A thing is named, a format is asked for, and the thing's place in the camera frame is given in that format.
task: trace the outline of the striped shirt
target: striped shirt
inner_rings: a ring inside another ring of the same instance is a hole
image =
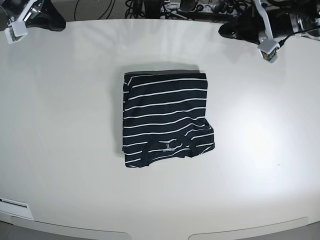
[[[125,165],[141,168],[168,158],[194,157],[215,148],[205,119],[206,74],[162,72],[124,75]]]

